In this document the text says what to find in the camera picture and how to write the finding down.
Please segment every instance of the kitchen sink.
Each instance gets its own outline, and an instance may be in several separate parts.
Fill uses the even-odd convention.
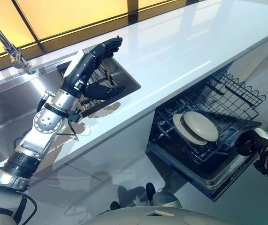
[[[54,92],[58,90],[63,80],[62,75],[74,54],[76,53],[35,67],[33,70],[37,69],[39,72],[32,75],[20,73],[0,82],[0,162],[13,153],[13,141],[31,128],[33,116],[45,89]],[[94,82],[108,87],[123,84],[126,89],[120,95],[105,101],[82,97],[80,102],[84,110],[83,117],[140,88],[113,58],[105,59],[101,67],[93,73],[89,83]]]

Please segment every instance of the countertop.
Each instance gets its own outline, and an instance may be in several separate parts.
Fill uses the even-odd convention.
[[[114,58],[141,88],[120,99],[120,106],[111,114],[81,119],[84,131],[78,140],[69,139],[63,145],[58,140],[57,151],[46,157],[45,166],[62,165],[90,150],[264,43],[268,40],[268,0],[202,1],[51,52],[30,60],[30,64],[46,63],[117,35],[123,43]],[[14,68],[0,71],[0,80],[16,73]]]

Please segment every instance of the dish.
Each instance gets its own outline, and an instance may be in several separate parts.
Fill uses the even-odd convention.
[[[216,126],[204,115],[198,112],[187,112],[184,114],[185,123],[188,127],[201,138],[215,142],[218,139]]]
[[[182,114],[174,114],[172,117],[176,132],[187,141],[196,145],[205,145],[207,141],[197,136],[185,123]]]

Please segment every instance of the faucet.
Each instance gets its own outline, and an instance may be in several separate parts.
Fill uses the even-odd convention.
[[[3,35],[0,30],[0,41],[3,44],[3,48],[9,54],[12,62],[12,66],[17,69],[25,69],[29,64],[27,60],[22,56],[21,48],[16,48],[8,39]]]

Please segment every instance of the dishwasher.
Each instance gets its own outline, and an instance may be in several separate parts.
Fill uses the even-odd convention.
[[[268,123],[256,120],[256,107],[266,96],[227,72],[230,64],[157,107],[148,150],[179,172],[212,201],[216,201],[256,159],[241,156],[235,141],[243,132]],[[215,142],[195,145],[175,130],[173,115],[195,111],[216,126]]]

